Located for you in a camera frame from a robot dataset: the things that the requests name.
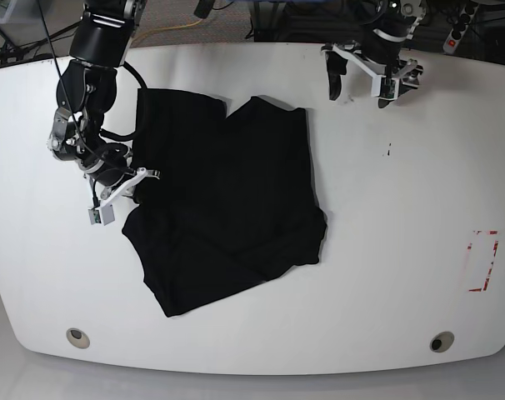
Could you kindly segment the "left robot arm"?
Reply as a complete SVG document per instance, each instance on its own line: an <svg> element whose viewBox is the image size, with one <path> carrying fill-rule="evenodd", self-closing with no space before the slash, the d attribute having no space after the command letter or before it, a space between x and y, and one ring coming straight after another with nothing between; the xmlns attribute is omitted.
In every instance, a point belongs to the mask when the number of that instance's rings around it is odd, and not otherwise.
<svg viewBox="0 0 505 400"><path fill-rule="evenodd" d="M348 1L347 9L360 27L361 39L322 46L327 66L329 99L342 93L342 77L353 63L372 80L371 96L383 109L419 88L424 68L415 59L402 60L400 51L426 16L423 1Z"/></svg>

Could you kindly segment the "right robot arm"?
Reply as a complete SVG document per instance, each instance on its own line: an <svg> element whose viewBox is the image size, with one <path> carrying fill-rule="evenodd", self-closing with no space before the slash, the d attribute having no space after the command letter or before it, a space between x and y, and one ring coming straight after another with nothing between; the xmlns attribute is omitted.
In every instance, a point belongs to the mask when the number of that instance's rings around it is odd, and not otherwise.
<svg viewBox="0 0 505 400"><path fill-rule="evenodd" d="M86 1L75 32L67 69L58 74L52 131L47 146L60 161L74 161L90 179L90 187L103 185L110 194L129 184L126 197L138 203L136 169L130 166L128 143L149 127L149 89L125 58L138 30L144 1ZM117 96L118 69L125 68L140 86L140 116L128 135L103 128L105 114Z"/></svg>

